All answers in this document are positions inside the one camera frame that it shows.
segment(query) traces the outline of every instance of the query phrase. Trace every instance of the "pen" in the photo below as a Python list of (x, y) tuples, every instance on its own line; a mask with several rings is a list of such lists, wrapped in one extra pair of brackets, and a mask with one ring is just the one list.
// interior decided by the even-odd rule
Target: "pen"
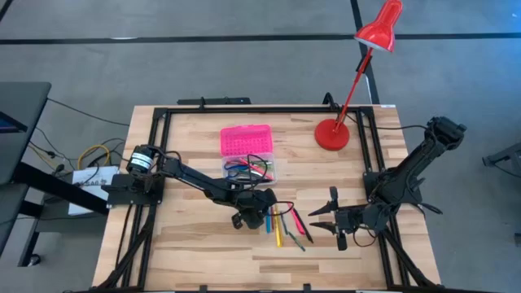
[(280, 215), (280, 220), (282, 221), (282, 226), (284, 227), (284, 233), (287, 235), (287, 227), (286, 221), (284, 220), (284, 215)]
[(300, 247), (300, 249), (302, 249), (302, 251), (306, 251), (306, 249), (304, 248), (302, 243), (300, 243), (299, 240), (297, 240), (295, 235), (293, 235), (291, 232), (287, 232), (287, 233), (290, 235), (291, 239), (293, 239), (293, 241), (295, 241), (296, 245), (298, 245)]
[[(269, 207), (269, 214), (270, 215), (273, 215), (274, 214), (274, 207)], [(271, 230), (272, 231), (275, 231), (275, 218), (273, 216), (269, 216), (271, 219)]]
[[(275, 215), (278, 214), (278, 208), (277, 205), (275, 205)], [(275, 221), (275, 234), (277, 235), (277, 247), (282, 247), (282, 231), (280, 227), (280, 220), (278, 219), (278, 216), (274, 216)]]
[(302, 228), (299, 219), (296, 217), (295, 209), (292, 208), (293, 206), (291, 205), (291, 203), (288, 203), (287, 206), (291, 208), (290, 213), (293, 216), (293, 219), (295, 220), (296, 228), (299, 230), (299, 233), (301, 233), (302, 235), (306, 235), (306, 233), (304, 232), (304, 228)]
[(299, 212), (297, 212), (296, 209), (294, 209), (294, 208), (293, 208), (293, 211), (295, 211), (295, 216), (299, 219), (300, 224), (302, 225), (302, 228), (304, 228), (304, 232), (306, 233), (306, 237), (308, 238), (308, 240), (311, 243), (313, 243), (313, 239), (311, 238), (311, 235), (309, 234), (309, 231), (306, 228), (306, 225), (304, 225), (304, 222), (302, 221), (302, 219), (300, 219)]
[(270, 231), (271, 231), (271, 220), (270, 220), (270, 216), (267, 215), (266, 216), (266, 233), (269, 234)]

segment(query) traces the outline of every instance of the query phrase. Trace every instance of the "yellow cable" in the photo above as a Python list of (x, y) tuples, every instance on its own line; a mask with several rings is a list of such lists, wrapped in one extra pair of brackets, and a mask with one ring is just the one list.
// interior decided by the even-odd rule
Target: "yellow cable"
[(83, 156), (87, 152), (89, 152), (91, 150), (99, 149), (99, 148), (103, 148), (105, 150), (105, 152), (107, 152), (107, 158), (105, 159), (105, 162), (103, 163), (103, 165), (106, 165), (108, 163), (108, 161), (111, 158), (111, 152), (108, 150), (108, 148), (104, 145), (93, 145), (93, 146), (89, 147), (88, 149), (86, 149), (85, 151), (83, 151), (83, 153), (81, 153), (80, 157), (78, 158), (78, 165), (77, 165), (78, 170), (81, 170), (81, 160), (83, 160)]
[(56, 170), (56, 168), (58, 168), (58, 165), (56, 165), (55, 162), (53, 162), (52, 160), (49, 160), (46, 158), (46, 155), (47, 154), (43, 154), (41, 152), (39, 152), (37, 149), (35, 149), (33, 146), (28, 146), (31, 150), (33, 150), (39, 157), (40, 159), (46, 161), (49, 165), (53, 166)]

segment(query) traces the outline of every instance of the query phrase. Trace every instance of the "blue marker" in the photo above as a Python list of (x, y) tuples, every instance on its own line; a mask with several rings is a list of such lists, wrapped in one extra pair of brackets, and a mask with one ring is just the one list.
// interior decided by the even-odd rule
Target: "blue marker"
[(271, 231), (271, 217), (266, 215), (266, 233), (269, 234)]

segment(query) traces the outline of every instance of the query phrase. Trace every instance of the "lamp shade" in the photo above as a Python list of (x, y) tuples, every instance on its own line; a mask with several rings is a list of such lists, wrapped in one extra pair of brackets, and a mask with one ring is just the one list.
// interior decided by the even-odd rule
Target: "lamp shade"
[(376, 20), (367, 24), (355, 34), (355, 39), (377, 50), (394, 51), (394, 32), (392, 28), (400, 17), (403, 5), (401, 0), (387, 0)]

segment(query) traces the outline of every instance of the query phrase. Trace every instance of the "gray floor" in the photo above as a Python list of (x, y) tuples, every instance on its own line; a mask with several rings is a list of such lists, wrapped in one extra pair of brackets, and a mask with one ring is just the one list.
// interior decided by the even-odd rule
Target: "gray floor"
[[(359, 0), (364, 22), (382, 3)], [(521, 31), (514, 0), (403, 0), (397, 33)], [(349, 1), (314, 0), (15, 0), (0, 38), (160, 37), (241, 33), (354, 33)], [(137, 104), (179, 98), (248, 96), (254, 103), (314, 103), (330, 91), (347, 94), (360, 59), (345, 42), (243, 42), (0, 46), (0, 81), (49, 81), (50, 97), (113, 120), (128, 121)], [(467, 125), (459, 149), (426, 172), (424, 199), (444, 211), (427, 214), (443, 283), (449, 287), (518, 291), (521, 251), (519, 179), (484, 168), (481, 157), (521, 141), (521, 40), (398, 41), (377, 52), (374, 75), (381, 103), (396, 104), (403, 125), (445, 115)], [(354, 103), (369, 103), (365, 82)], [(106, 125), (48, 104), (40, 128), (65, 154), (78, 156), (126, 128)], [(412, 150), (422, 139), (407, 130)], [(33, 141), (45, 145), (39, 133)], [(26, 161), (47, 168), (32, 153)], [(29, 197), (39, 200), (38, 193)], [(31, 220), (17, 221), (0, 259), (0, 291), (86, 289), (103, 229), (94, 234), (45, 234), (46, 262), (15, 268)]]

